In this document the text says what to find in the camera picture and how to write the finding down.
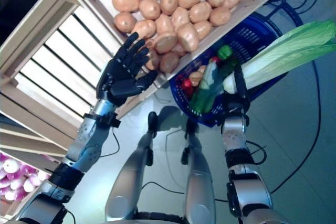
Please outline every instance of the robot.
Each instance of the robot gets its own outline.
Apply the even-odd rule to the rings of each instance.
[[[136,79],[140,68],[148,61],[145,41],[132,34],[110,60],[96,88],[97,103],[78,130],[68,153],[52,176],[45,180],[8,224],[57,224],[67,213],[64,203],[69,202],[84,174],[98,160],[110,127],[118,127],[115,109],[127,97],[146,90],[155,80],[156,71]],[[249,101],[241,68],[235,69],[238,93],[228,96],[223,105],[222,136],[226,164],[229,169],[227,196],[229,209],[240,224],[288,224],[273,210],[270,192],[246,146],[246,112]],[[195,135],[197,124],[188,121],[186,148],[181,162],[189,167],[185,194],[184,216],[138,212],[136,207],[146,166],[153,164],[152,141],[158,130],[158,117],[151,112],[148,131],[140,139],[136,150],[121,169],[105,207],[106,222],[114,224],[215,224],[215,197],[208,163],[202,146]]]

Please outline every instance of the robotic arm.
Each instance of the robotic arm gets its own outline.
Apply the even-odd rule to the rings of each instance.
[[[84,115],[67,155],[13,220],[33,224],[62,223],[67,213],[63,204],[69,202],[84,174],[99,159],[110,127],[120,124],[115,109],[123,105],[127,97],[146,90],[158,74],[150,71],[139,79],[135,78],[148,61],[148,49],[143,48],[145,41],[141,39],[133,44],[137,38],[137,33],[132,34],[108,62],[97,85],[98,101]]]

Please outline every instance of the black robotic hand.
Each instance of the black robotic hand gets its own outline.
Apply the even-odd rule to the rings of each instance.
[[[155,70],[139,79],[135,78],[142,65],[149,60],[146,56],[148,48],[139,50],[145,44],[144,39],[133,45],[138,37],[138,33],[133,33],[105,67],[96,88],[97,99],[106,99],[116,106],[121,106],[127,97],[140,94],[155,80],[158,75]]]

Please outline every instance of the floor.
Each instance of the floor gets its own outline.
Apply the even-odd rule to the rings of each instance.
[[[295,6],[299,0],[289,1]],[[336,20],[335,14],[336,0],[318,0],[301,18],[305,23],[330,18]],[[286,25],[281,25],[281,28],[290,29]],[[275,209],[291,223],[297,224],[336,222],[336,170],[333,168],[336,150],[336,54],[324,56],[316,64],[322,100],[322,126],[318,143],[302,169],[272,196]],[[104,221],[104,205],[111,186],[146,131],[148,113],[153,110],[159,113],[163,108],[169,111],[170,116],[163,121],[154,140],[154,165],[146,169],[144,183],[155,181],[171,190],[183,191],[187,173],[180,158],[185,143],[183,131],[175,131],[184,127],[186,116],[177,108],[167,86],[122,119],[120,128],[115,130],[121,145],[120,152],[101,158],[83,178],[67,205],[75,214],[77,223]],[[311,64],[291,71],[252,103],[248,112],[250,126],[247,137],[266,145],[268,157],[260,165],[260,170],[270,190],[299,165],[309,150],[317,130],[317,114],[316,82]],[[200,126],[198,137],[211,168],[215,196],[226,199],[227,168],[219,128]],[[103,154],[113,152],[116,148],[110,136],[104,144]],[[257,153],[255,158],[262,158],[261,154]],[[138,206],[140,211],[183,215],[183,202],[183,195],[148,185],[142,192]],[[226,203],[217,202],[216,210],[217,223],[237,223]],[[64,223],[72,223],[69,215]]]

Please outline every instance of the blue plastic basket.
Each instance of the blue plastic basket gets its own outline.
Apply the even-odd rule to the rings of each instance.
[[[277,39],[278,36],[279,34],[275,33],[274,30],[265,24],[264,20],[257,15],[252,14],[247,17],[171,79],[170,86],[177,105],[187,116],[198,123],[202,123],[208,127],[220,125],[221,115],[224,113],[222,100],[225,94],[219,95],[215,99],[213,108],[209,113],[197,115],[192,112],[189,106],[189,100],[181,89],[182,81],[188,78],[188,76],[201,65],[207,65],[209,59],[217,55],[219,48],[224,44],[230,45],[234,55],[241,63],[244,63],[266,48]],[[284,76],[285,74],[249,90],[251,101]]]

